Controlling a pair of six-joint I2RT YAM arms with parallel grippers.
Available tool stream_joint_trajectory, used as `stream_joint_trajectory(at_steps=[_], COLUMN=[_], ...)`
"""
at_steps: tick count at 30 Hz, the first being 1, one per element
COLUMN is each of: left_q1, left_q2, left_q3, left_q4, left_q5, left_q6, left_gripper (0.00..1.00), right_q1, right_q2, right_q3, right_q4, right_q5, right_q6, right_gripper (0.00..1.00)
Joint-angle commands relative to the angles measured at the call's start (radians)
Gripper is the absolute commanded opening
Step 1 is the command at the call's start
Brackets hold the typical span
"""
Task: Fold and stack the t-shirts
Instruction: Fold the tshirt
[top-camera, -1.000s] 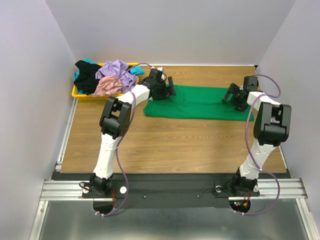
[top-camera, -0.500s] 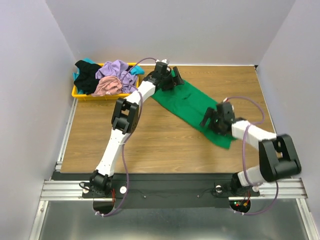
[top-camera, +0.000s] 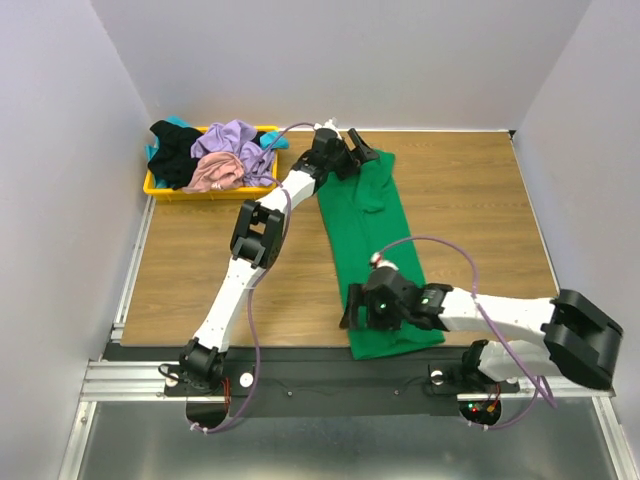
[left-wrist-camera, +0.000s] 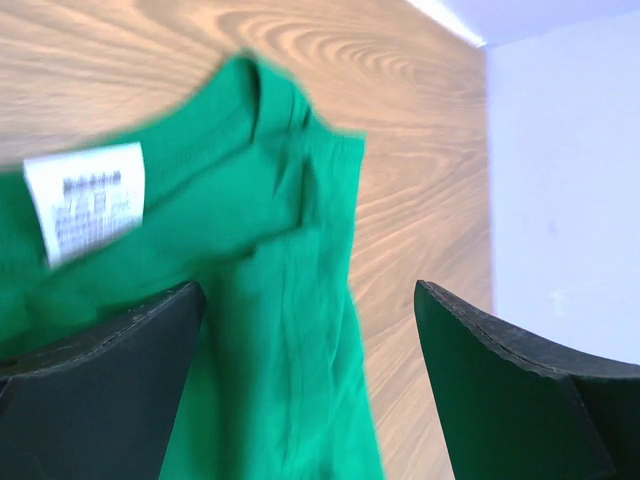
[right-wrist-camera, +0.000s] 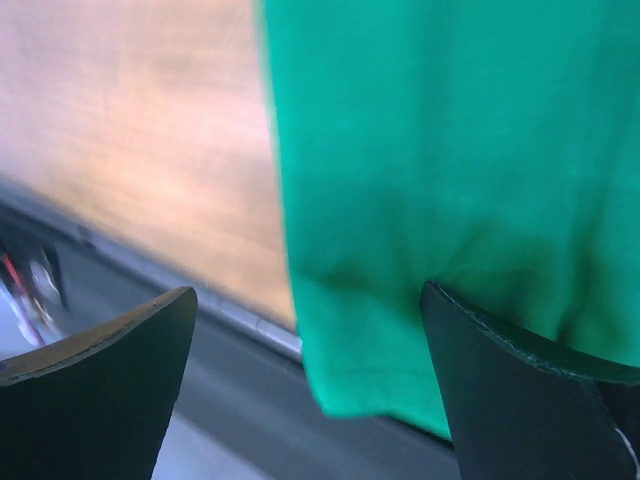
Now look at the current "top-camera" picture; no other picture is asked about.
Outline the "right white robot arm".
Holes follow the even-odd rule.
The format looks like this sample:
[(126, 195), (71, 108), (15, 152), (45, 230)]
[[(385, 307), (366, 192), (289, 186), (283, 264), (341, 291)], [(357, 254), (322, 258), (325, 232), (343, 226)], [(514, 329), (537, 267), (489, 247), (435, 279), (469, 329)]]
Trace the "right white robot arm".
[(408, 324), (424, 331), (485, 332), (448, 377), (479, 388), (531, 375), (563, 376), (592, 390), (613, 384), (623, 329), (582, 294), (554, 298), (473, 296), (448, 284), (418, 285), (383, 262), (367, 281), (347, 289), (340, 326), (350, 332), (392, 332)]

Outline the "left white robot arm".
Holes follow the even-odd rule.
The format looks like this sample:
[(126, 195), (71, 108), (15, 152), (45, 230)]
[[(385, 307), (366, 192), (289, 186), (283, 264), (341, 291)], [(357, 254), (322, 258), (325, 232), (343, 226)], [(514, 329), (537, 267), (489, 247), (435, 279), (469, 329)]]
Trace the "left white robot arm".
[(310, 148), (284, 181), (261, 199), (244, 201), (230, 240), (225, 278), (205, 320), (179, 355), (182, 378), (213, 389), (221, 383), (233, 326), (249, 293), (277, 260), (292, 211), (314, 196), (331, 174), (345, 180), (379, 159), (356, 129), (347, 134), (345, 140), (329, 121), (316, 125)]

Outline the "green t-shirt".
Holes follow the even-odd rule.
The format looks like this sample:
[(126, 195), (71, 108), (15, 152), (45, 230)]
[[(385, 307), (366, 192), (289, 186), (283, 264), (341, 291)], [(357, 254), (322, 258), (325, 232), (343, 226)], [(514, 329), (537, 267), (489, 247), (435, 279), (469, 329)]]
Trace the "green t-shirt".
[[(372, 254), (410, 235), (393, 178), (395, 155), (381, 150), (377, 154), (377, 161), (365, 163), (353, 177), (340, 180), (330, 174), (316, 194), (343, 304), (347, 303), (348, 287), (368, 279)], [(371, 330), (363, 309), (359, 311), (359, 327), (347, 335), (356, 360), (400, 355), (444, 342), (441, 331), (421, 330), (408, 323), (398, 330)]]

